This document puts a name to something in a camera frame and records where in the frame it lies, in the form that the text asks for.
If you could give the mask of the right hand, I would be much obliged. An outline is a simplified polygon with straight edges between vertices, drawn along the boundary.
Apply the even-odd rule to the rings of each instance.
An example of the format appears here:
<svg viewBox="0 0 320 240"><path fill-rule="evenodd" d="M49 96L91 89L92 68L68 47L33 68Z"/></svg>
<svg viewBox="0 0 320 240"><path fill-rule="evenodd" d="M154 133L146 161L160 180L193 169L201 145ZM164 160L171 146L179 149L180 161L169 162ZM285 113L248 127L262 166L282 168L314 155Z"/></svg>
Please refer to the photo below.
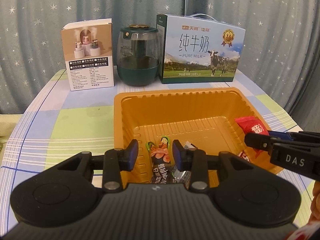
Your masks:
<svg viewBox="0 0 320 240"><path fill-rule="evenodd" d="M310 210L311 215L309 222L311 221L320 221L320 182L315 181L312 190L313 200L311 202Z"/></svg>

